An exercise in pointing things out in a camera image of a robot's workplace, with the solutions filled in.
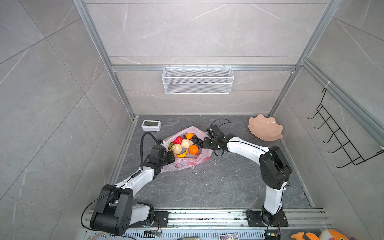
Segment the large orange fake orange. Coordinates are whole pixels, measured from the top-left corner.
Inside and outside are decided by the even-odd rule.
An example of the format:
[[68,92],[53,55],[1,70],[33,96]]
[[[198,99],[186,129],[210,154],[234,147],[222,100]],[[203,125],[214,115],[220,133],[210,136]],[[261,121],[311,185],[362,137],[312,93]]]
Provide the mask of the large orange fake orange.
[[191,145],[189,147],[189,153],[191,155],[196,155],[199,152],[199,147],[197,145]]

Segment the pink printed plastic bag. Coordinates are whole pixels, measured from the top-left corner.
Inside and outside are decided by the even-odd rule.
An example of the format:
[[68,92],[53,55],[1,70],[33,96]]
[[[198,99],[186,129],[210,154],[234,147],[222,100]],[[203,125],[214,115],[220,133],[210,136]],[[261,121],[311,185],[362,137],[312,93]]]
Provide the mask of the pink printed plastic bag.
[[[199,139],[203,140],[204,138],[208,137],[209,135],[206,132],[201,131],[195,126],[191,126],[189,128],[183,129],[180,132],[176,133],[175,135],[172,135],[164,140],[164,145],[166,148],[169,147],[169,144],[173,142],[177,137],[181,137],[184,134],[191,133],[196,135]],[[176,157],[173,153],[172,155],[175,156],[175,162],[171,163],[169,165],[166,165],[162,169],[162,173],[164,172],[170,172],[170,171],[176,171],[176,170],[183,170],[187,168],[194,168],[195,166],[202,164],[206,161],[208,161],[213,154],[213,150],[208,149],[202,149],[197,153],[196,155],[191,155],[188,153],[185,158],[179,158]]]

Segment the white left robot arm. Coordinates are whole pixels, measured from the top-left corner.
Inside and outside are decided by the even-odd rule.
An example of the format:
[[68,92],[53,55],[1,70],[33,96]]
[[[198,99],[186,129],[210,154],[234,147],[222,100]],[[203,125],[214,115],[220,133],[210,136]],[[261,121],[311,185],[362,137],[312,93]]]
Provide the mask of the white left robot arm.
[[134,204],[133,198],[161,173],[164,166],[174,162],[175,155],[171,151],[163,145],[154,145],[135,173],[115,185],[105,185],[101,189],[90,220],[90,229],[122,236],[136,223],[151,226],[155,221],[153,205]]

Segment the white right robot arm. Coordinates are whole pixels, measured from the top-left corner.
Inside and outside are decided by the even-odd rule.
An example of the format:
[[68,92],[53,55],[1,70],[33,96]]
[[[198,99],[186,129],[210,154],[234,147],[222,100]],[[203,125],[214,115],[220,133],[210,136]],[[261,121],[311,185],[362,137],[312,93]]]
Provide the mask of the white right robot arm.
[[203,140],[205,149],[235,153],[260,166],[261,177],[266,185],[266,197],[261,210],[260,219],[266,226],[278,224],[284,215],[283,195],[289,182],[292,168],[282,150],[251,144],[239,137],[225,135],[217,125],[207,128],[208,137]]

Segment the dark fake grape bunch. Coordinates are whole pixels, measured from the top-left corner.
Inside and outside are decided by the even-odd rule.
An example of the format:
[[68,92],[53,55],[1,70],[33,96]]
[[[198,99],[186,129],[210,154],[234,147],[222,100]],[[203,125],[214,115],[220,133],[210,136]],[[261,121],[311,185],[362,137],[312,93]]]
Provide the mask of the dark fake grape bunch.
[[197,145],[200,149],[203,148],[203,140],[198,138],[198,136],[194,135],[194,138],[191,139],[194,142],[194,145]]

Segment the yellow fake banana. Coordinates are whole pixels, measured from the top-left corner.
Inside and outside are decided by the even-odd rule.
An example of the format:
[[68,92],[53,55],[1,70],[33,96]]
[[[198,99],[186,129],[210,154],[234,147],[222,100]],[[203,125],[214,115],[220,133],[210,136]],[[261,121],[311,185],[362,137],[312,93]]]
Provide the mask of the yellow fake banana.
[[189,153],[189,150],[186,150],[184,153],[177,155],[177,157],[178,158],[185,158],[188,153]]

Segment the red fake apple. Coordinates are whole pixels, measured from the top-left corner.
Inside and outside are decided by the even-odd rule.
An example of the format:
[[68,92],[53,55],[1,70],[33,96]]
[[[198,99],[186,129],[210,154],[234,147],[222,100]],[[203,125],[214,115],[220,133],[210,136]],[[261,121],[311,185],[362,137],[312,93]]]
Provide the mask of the red fake apple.
[[183,141],[183,138],[182,137],[177,137],[174,141],[173,141],[173,143],[176,145],[176,144],[181,144],[182,143],[182,141]]

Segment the small orange fake tangerine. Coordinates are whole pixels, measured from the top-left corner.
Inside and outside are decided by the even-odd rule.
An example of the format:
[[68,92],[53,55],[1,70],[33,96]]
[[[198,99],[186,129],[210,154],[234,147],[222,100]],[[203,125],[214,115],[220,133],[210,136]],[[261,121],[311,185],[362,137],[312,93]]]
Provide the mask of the small orange fake tangerine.
[[192,133],[187,133],[186,134],[186,139],[191,140],[193,138],[194,138],[194,134],[192,134]]

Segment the white digital clock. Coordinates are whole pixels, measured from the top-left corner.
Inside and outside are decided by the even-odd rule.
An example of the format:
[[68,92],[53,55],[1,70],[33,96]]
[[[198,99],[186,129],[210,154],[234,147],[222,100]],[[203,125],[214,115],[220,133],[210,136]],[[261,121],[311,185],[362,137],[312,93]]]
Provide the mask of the white digital clock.
[[144,120],[141,127],[143,131],[159,132],[161,130],[162,124],[157,120]]

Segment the peach scalloped plastic bowl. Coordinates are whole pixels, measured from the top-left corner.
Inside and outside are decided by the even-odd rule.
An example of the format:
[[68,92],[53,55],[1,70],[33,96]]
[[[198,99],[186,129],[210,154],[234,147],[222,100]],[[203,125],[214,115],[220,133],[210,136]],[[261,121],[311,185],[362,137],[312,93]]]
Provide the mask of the peach scalloped plastic bowl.
[[258,115],[255,118],[250,118],[248,128],[254,136],[263,141],[273,142],[283,137],[284,127],[277,124],[273,117],[266,118],[263,115]]

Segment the orange plush toy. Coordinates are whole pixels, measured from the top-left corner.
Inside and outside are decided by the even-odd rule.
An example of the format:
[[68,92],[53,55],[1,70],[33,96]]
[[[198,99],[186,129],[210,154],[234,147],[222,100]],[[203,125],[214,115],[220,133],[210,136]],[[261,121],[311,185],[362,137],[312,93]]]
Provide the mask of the orange plush toy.
[[346,235],[336,231],[336,230],[324,230],[320,233],[319,236],[313,233],[304,233],[299,232],[291,235],[293,240],[356,240],[354,237],[348,238]]

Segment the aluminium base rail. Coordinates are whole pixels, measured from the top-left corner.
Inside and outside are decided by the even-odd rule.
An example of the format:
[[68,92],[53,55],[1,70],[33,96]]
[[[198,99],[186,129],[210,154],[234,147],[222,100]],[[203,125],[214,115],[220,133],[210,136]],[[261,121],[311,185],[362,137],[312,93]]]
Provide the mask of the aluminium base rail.
[[296,230],[320,231],[332,225],[323,209],[285,209],[272,226],[262,223],[259,209],[158,209],[149,227],[136,223],[119,236],[86,230],[86,240],[217,240],[237,234],[240,240],[284,239]]

